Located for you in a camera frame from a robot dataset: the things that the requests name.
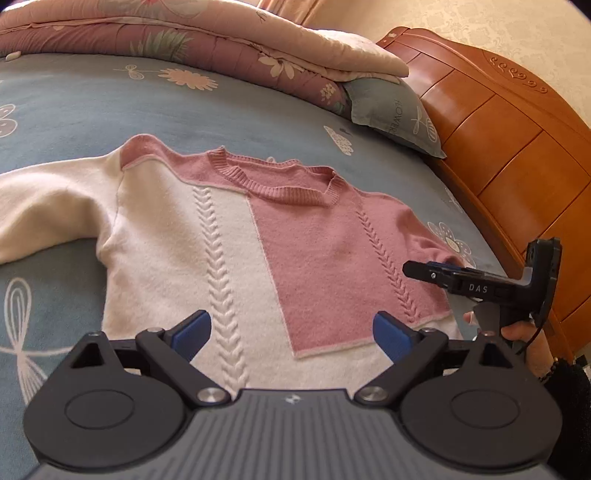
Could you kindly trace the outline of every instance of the ribbed neckline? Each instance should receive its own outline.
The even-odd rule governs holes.
[[[272,200],[278,203],[288,203],[291,205],[315,205],[315,206],[333,206],[339,201],[340,193],[346,185],[337,172],[330,167],[306,167],[298,160],[288,160],[282,163],[270,163],[258,158],[243,157],[233,155],[225,147],[219,147],[207,152],[212,167],[224,178],[243,187],[257,197]],[[280,186],[269,187],[251,179],[246,172],[238,165],[240,161],[255,163],[267,170],[284,170],[287,167],[299,166],[309,174],[324,174],[330,176],[329,184],[325,191],[316,189]]]

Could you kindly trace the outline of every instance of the blue bedsheet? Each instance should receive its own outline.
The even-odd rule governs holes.
[[[0,173],[103,155],[139,133],[156,135],[181,153],[225,145],[258,158],[298,158],[330,165],[362,190],[399,198],[474,266],[502,274],[474,224],[414,151],[241,80],[199,72],[217,83],[200,90],[159,77],[162,69],[178,68],[159,60],[69,54],[0,63]],[[100,329],[105,285],[92,239],[0,266],[0,301],[6,294],[0,325],[0,478],[18,479],[35,464],[21,428],[25,401],[69,346]],[[471,308],[468,299],[450,301],[456,318]],[[473,335],[462,328],[465,336]]]

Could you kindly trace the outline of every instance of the bracelet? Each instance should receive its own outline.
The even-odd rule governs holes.
[[[556,357],[554,357],[554,363],[550,367],[550,370],[548,370],[548,373],[546,373],[543,377],[538,378],[538,380],[540,380],[540,383],[542,383],[542,385],[545,384],[550,379],[552,374],[556,371],[556,367],[558,367],[558,359]]]

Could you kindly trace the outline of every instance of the carved wood detail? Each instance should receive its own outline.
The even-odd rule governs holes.
[[[507,62],[500,60],[498,57],[490,57],[489,61],[501,72],[503,72],[506,77],[510,76],[512,79],[515,80],[523,80],[523,82],[521,82],[522,85],[532,88],[536,92],[548,93],[548,89],[544,85],[540,85],[540,87],[538,87],[538,82],[542,83],[540,79],[537,79],[537,81],[531,79],[528,80],[527,75],[525,73],[520,72],[515,66],[510,66],[510,64],[507,65]]]

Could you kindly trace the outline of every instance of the pink floral quilt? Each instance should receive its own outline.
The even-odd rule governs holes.
[[[233,0],[25,1],[0,17],[0,55],[13,51],[173,61],[338,114],[346,104],[338,82],[408,76],[402,60],[363,37],[309,30]]]

